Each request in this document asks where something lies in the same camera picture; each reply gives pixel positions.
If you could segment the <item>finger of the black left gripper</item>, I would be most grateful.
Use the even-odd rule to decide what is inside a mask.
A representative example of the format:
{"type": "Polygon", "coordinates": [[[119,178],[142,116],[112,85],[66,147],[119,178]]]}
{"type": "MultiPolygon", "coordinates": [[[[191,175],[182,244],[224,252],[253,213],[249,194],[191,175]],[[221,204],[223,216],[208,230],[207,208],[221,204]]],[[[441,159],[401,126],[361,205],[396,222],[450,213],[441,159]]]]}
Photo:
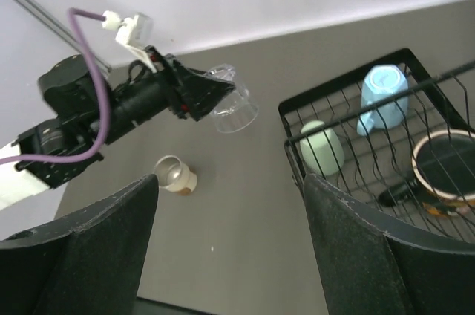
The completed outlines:
{"type": "Polygon", "coordinates": [[[195,72],[177,60],[173,62],[173,67],[177,74],[178,90],[187,105],[216,107],[235,90],[233,82],[195,72]]]}
{"type": "Polygon", "coordinates": [[[188,116],[194,121],[200,121],[216,108],[223,97],[188,99],[188,116]]]}

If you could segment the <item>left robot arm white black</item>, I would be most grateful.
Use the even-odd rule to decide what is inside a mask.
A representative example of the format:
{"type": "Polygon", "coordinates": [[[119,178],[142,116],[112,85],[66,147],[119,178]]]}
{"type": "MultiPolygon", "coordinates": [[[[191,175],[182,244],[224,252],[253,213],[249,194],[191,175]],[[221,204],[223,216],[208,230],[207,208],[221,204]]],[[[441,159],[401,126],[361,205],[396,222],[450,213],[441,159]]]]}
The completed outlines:
{"type": "MultiPolygon", "coordinates": [[[[145,48],[145,55],[157,67],[156,72],[136,59],[128,67],[130,71],[139,71],[136,76],[129,75],[116,88],[105,85],[105,101],[111,112],[105,139],[108,145],[165,110],[180,119],[202,120],[235,89],[233,82],[187,68],[175,56],[163,56],[151,45],[145,48]]],[[[83,56],[62,60],[42,75],[38,84],[56,117],[21,133],[1,148],[1,157],[26,154],[67,157],[89,150],[99,133],[99,102],[83,56]]],[[[56,189],[102,159],[102,154],[97,152],[73,163],[3,164],[1,208],[56,189]]]]}

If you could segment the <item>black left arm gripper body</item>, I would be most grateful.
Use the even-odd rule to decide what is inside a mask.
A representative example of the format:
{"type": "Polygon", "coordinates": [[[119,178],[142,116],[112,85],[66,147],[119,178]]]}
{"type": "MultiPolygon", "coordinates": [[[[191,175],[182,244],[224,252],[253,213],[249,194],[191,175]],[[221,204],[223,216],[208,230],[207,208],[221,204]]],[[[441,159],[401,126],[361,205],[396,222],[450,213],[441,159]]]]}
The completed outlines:
{"type": "Polygon", "coordinates": [[[193,75],[175,55],[162,55],[153,45],[146,47],[146,53],[157,68],[158,83],[163,89],[168,109],[179,119],[192,117],[189,105],[190,87],[186,80],[193,75]]]}

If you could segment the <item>clear plastic glass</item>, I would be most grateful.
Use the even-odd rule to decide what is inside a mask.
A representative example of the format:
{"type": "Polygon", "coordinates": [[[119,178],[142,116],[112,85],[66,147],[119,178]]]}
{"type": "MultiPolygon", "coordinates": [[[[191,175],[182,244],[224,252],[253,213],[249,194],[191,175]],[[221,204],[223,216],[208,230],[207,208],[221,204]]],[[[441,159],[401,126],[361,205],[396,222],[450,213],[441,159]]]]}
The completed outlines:
{"type": "Polygon", "coordinates": [[[235,90],[211,112],[216,129],[220,133],[230,134],[246,128],[257,117],[259,108],[235,68],[228,64],[219,65],[207,74],[235,84],[235,90]]]}

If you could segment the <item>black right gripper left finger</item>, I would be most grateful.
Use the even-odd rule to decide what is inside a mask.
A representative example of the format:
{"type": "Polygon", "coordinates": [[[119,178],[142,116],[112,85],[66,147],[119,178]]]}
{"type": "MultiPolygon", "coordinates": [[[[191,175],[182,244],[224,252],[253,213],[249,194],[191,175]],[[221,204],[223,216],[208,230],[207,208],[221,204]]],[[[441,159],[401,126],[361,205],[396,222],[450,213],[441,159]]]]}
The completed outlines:
{"type": "Polygon", "coordinates": [[[157,177],[1,241],[2,314],[131,314],[157,177]]]}

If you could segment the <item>steel tumbler with cork base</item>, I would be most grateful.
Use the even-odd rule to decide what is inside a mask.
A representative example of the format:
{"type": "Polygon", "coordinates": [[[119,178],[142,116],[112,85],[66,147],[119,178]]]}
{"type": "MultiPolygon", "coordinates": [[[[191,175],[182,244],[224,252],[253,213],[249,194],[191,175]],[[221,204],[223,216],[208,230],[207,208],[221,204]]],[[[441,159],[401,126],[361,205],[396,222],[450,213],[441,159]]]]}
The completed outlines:
{"type": "Polygon", "coordinates": [[[154,166],[160,189],[179,195],[191,194],[197,186],[197,175],[175,155],[160,158],[154,166]]]}

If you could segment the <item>mint green cup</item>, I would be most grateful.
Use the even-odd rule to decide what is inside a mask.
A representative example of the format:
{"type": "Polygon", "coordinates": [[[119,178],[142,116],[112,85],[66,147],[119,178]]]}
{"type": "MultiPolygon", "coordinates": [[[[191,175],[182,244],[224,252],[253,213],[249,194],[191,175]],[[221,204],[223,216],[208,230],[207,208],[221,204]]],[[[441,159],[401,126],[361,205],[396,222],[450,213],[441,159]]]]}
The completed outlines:
{"type": "Polygon", "coordinates": [[[320,176],[334,175],[344,165],[344,150],[332,129],[304,137],[299,144],[305,164],[320,176]]]}

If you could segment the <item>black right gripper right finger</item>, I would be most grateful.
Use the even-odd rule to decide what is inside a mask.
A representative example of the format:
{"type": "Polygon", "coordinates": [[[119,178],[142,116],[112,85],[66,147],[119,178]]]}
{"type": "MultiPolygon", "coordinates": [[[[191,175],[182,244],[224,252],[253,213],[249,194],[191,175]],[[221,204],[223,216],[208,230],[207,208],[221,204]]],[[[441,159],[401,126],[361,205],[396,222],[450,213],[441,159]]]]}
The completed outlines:
{"type": "Polygon", "coordinates": [[[304,181],[330,314],[473,314],[474,245],[378,211],[317,175],[304,181]]]}

